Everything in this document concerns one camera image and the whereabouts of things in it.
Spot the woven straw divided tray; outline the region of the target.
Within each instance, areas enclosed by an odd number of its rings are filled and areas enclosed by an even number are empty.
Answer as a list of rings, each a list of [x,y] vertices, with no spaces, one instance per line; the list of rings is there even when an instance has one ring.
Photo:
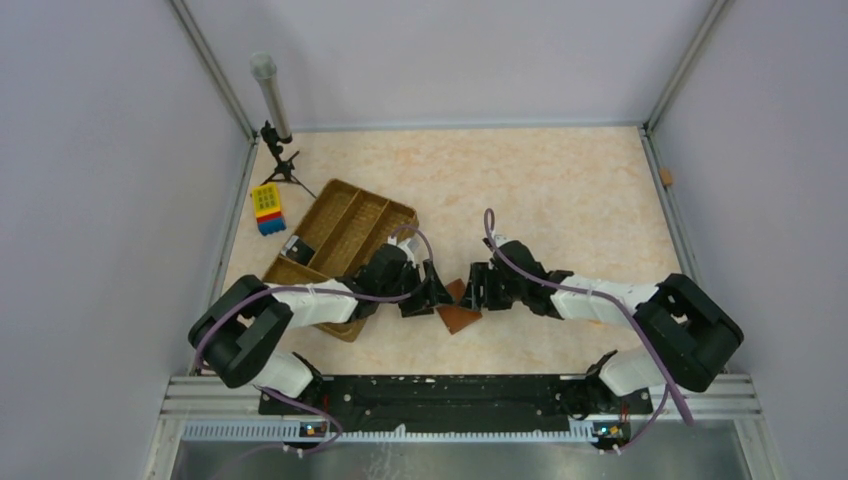
[[[280,253],[261,279],[268,284],[317,283],[353,277],[399,226],[418,226],[416,210],[340,179],[329,180],[292,235],[316,253],[307,266]]]

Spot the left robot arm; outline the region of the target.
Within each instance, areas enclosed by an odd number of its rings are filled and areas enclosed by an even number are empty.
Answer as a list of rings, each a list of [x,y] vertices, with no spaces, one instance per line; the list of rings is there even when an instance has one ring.
[[[321,374],[302,356],[278,351],[286,331],[352,323],[381,304],[414,316],[454,302],[431,259],[417,261],[404,242],[385,243],[351,276],[286,286],[241,277],[195,322],[188,342],[197,363],[227,387],[275,390],[303,414],[319,404]]]

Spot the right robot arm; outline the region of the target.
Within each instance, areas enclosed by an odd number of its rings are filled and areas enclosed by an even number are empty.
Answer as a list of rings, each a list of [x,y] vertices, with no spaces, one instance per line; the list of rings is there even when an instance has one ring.
[[[471,265],[460,307],[500,311],[519,302],[538,316],[631,328],[640,338],[639,346],[608,353],[589,369],[596,378],[586,397],[600,412],[667,382],[704,392],[744,341],[736,322],[684,274],[655,284],[605,281],[547,270],[518,240],[494,244],[490,260]]]

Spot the stack of credit cards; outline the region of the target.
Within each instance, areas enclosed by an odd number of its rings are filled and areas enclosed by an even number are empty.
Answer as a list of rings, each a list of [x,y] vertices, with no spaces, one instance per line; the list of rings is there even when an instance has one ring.
[[[300,236],[292,235],[284,244],[280,255],[300,265],[307,266],[315,253],[316,250],[308,245]]]

